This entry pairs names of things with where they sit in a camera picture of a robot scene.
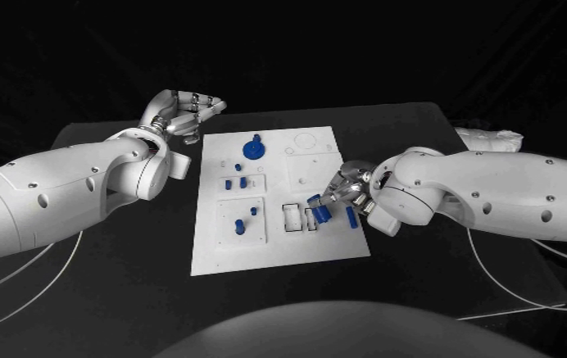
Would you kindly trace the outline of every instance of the dark background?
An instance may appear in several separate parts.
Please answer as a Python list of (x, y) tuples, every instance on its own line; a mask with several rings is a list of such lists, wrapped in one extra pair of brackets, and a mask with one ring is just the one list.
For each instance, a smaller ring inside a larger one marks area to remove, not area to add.
[[(564, 2), (3, 0), (0, 163), (72, 122), (139, 119), (165, 88), (224, 98), (227, 114), (434, 102), (455, 125), (567, 158)], [(561, 313), (476, 324), (567, 352)]]

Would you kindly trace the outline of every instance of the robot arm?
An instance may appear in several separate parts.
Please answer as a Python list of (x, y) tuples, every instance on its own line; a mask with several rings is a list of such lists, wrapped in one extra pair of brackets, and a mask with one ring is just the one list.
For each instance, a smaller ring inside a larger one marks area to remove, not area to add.
[[(348, 202), (390, 236), (401, 223), (427, 225), (437, 212), (470, 229), (567, 241), (564, 179), (567, 161), (557, 158), (515, 152), (443, 156), (411, 147), (372, 168), (362, 161), (345, 163), (322, 198), (309, 204)], [(348, 190), (358, 196), (345, 197)]]
[(199, 124), (225, 109), (225, 102), (165, 90), (150, 101), (137, 128), (101, 143), (74, 145), (0, 167), (0, 256), (72, 236), (139, 199), (152, 200), (167, 177), (183, 179), (189, 157), (167, 141), (199, 140)]

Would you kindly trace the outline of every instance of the robotic hand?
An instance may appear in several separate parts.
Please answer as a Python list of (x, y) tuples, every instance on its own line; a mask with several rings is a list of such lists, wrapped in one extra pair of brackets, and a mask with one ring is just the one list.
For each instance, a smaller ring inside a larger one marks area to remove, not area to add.
[(326, 205), (346, 202), (391, 237), (401, 223), (427, 225), (437, 212), (469, 229), (567, 241), (567, 161), (515, 152), (444, 156), (411, 147), (380, 165), (346, 162), (309, 206), (319, 223)]
[(201, 123), (225, 107), (217, 97), (165, 90), (137, 128), (2, 166), (0, 256), (75, 235), (120, 206), (152, 200), (167, 177), (183, 179), (191, 159), (170, 151), (167, 141), (185, 136), (185, 144), (198, 142)]

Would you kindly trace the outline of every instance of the white board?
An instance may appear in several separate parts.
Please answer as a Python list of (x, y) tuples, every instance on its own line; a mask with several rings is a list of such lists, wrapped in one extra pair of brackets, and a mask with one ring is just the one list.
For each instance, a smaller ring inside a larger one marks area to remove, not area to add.
[[(242, 147), (254, 134), (266, 154), (253, 161)], [(351, 228), (346, 204), (328, 206), (333, 217), (320, 225), (307, 208), (341, 165), (330, 127), (205, 135), (192, 276), (369, 256), (361, 221), (356, 215), (358, 228)], [(244, 221), (241, 235), (237, 220)]]

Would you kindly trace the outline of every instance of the black cloth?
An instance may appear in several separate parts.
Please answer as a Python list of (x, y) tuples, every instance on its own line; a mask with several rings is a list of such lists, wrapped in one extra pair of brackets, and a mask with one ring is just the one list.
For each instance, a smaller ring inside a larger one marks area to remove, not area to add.
[[(104, 141), (137, 123), (71, 124), (53, 148)], [(202, 132), (328, 125), (345, 161), (378, 164), (411, 146), (444, 154), (466, 150), (437, 105), (429, 102), (224, 113), (205, 122)], [(362, 222), (371, 257), (191, 277), (202, 142), (185, 146), (173, 138), (170, 148), (192, 158), (186, 179), (169, 179), (150, 202), (121, 207), (85, 230), (75, 259), (53, 287), (0, 323), (3, 356), (150, 356), (219, 321), (305, 301), (380, 301), (453, 318), (531, 307), (491, 281), (465, 227), (442, 215), (429, 226), (403, 225), (393, 238)], [(479, 231), (472, 235), (501, 283), (541, 304), (567, 302), (532, 242)], [(0, 285), (0, 315), (48, 284), (75, 240), (59, 242), (17, 278)], [(2, 259), (2, 275), (38, 252)]]

